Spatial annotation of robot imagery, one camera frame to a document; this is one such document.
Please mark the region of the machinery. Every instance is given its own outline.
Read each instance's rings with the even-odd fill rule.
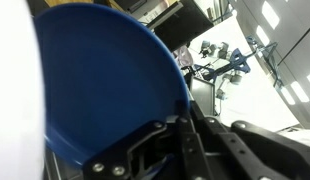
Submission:
[[[244,121],[223,126],[195,101],[92,157],[85,180],[310,180],[310,147]]]

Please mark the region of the ceiling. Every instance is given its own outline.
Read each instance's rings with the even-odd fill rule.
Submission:
[[[274,52],[277,64],[310,28],[310,0],[268,0],[280,19],[275,29],[262,14],[265,0],[230,2],[237,10],[237,20],[245,36],[253,35],[258,39],[256,29],[261,26],[271,42],[278,42]],[[310,82],[307,79],[310,74],[310,32],[279,64],[279,71],[286,89],[295,101],[295,105],[287,103],[288,107],[305,128],[310,128],[310,101],[301,102],[290,86],[297,81],[310,99]]]

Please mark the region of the blue plastic rim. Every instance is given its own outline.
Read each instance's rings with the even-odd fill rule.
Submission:
[[[35,17],[46,96],[46,142],[76,167],[142,124],[189,107],[167,48],[120,12],[66,4]]]

